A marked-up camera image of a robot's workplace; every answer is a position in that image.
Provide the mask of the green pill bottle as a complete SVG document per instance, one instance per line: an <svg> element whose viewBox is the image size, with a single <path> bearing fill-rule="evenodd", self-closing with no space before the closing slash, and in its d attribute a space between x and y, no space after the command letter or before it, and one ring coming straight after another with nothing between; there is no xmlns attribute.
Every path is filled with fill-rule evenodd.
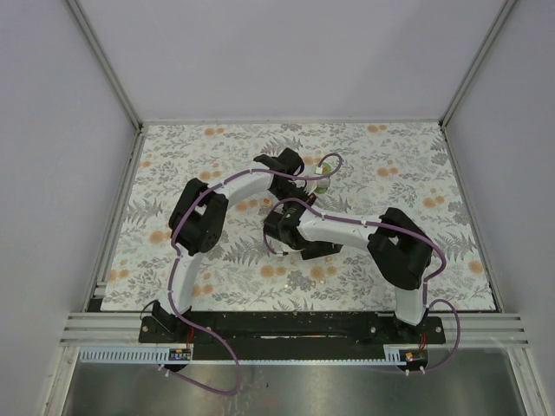
<svg viewBox="0 0 555 416"><path fill-rule="evenodd" d="M319 179L316 182L316 187L314 189L314 193L324 194L328 191L329 187L330 187L330 180L329 179Z"/></svg>

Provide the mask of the green bottle cap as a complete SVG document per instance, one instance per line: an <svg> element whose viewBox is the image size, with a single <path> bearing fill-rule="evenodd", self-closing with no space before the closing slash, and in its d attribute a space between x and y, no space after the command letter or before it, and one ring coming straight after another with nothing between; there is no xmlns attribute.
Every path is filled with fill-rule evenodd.
<svg viewBox="0 0 555 416"><path fill-rule="evenodd" d="M322 163L321 168L322 168L322 174L329 174L330 172L333 171L333 167L327 162Z"/></svg>

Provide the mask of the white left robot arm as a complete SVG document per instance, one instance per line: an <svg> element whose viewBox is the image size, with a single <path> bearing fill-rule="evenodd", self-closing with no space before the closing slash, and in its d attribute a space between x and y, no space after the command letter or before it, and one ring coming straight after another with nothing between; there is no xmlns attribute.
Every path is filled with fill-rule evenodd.
<svg viewBox="0 0 555 416"><path fill-rule="evenodd" d="M287 148L277 157L257 156L249 168L214 185L200 179L187 182L168 222L177 258L167 288L152 305L152 315L160 319L158 332L167 341L178 342L187 335L188 322L179 314L192 306L200 266L220 240L227 211L257 193L277 194L293 187L303 170L303 159Z"/></svg>

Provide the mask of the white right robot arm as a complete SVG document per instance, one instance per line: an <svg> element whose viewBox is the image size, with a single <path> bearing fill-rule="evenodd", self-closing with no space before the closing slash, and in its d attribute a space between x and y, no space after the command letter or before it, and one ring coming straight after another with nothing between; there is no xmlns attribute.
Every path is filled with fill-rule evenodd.
<svg viewBox="0 0 555 416"><path fill-rule="evenodd" d="M343 247L369 253L382 277L395 288L396 336L412 343L425 334L422 280L433 247L403 211L389 208L365 221L287 202L283 211L273 211L264 219L263 233L282 244L283 255L297 251L304 260L331 256Z"/></svg>

